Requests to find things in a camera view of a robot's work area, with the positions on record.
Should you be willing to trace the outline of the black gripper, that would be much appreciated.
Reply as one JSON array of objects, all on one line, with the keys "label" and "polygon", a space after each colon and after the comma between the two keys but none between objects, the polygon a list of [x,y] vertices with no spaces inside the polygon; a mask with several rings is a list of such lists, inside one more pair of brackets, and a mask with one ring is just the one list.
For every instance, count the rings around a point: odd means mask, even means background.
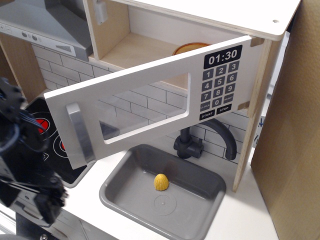
[{"label": "black gripper", "polygon": [[0,202],[9,207],[20,192],[36,194],[34,203],[47,224],[53,224],[65,205],[61,177],[46,165],[30,168],[0,164]]}]

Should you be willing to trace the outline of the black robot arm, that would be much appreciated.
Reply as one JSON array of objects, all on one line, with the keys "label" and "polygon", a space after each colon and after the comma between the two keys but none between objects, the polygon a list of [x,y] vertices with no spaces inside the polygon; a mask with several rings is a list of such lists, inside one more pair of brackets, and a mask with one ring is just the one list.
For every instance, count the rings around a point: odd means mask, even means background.
[{"label": "black robot arm", "polygon": [[49,146],[44,128],[22,109],[22,91],[0,79],[0,202],[17,203],[21,194],[31,195],[31,205],[41,215],[41,225],[52,225],[67,197],[61,177],[45,163]]}]

